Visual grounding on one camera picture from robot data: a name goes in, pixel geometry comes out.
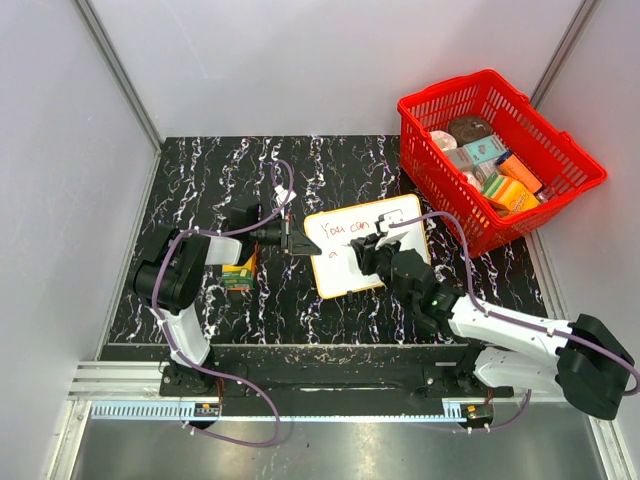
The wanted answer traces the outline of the yellow framed whiteboard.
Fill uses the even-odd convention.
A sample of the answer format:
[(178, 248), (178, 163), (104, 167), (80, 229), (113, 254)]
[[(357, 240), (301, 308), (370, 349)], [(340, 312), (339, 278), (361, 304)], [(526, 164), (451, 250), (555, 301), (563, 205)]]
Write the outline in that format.
[(320, 249), (311, 257), (318, 295), (327, 300), (383, 285), (391, 257), (414, 250), (430, 262), (421, 203), (414, 194), (320, 212), (304, 233)]

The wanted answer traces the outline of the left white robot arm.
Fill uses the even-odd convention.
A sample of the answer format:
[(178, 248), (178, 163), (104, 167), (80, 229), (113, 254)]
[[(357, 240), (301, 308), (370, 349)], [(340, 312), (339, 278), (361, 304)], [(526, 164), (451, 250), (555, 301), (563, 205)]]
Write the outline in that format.
[(208, 266), (244, 266), (259, 246), (277, 246), (289, 255), (317, 256), (322, 250), (295, 224), (292, 215), (278, 214), (263, 222), (261, 204), (234, 207), (222, 223), (227, 236), (188, 234), (172, 252), (166, 268), (167, 253), (180, 230), (167, 225), (157, 227), (129, 274), (128, 286), (140, 302), (149, 308), (160, 326), (166, 325), (178, 349), (193, 361), (182, 373), (182, 384), (195, 395), (211, 392), (217, 381), (215, 355), (201, 331), (195, 309), (205, 268)]

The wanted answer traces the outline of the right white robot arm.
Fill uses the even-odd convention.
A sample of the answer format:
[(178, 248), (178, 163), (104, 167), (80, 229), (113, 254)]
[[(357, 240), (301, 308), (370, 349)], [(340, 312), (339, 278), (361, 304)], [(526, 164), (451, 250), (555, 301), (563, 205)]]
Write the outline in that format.
[(471, 346), (454, 373), (463, 394), (518, 387), (560, 394), (601, 420), (616, 418), (634, 360), (600, 319), (548, 319), (481, 302), (439, 282), (416, 250), (380, 234), (349, 245), (360, 272), (378, 276), (418, 326)]

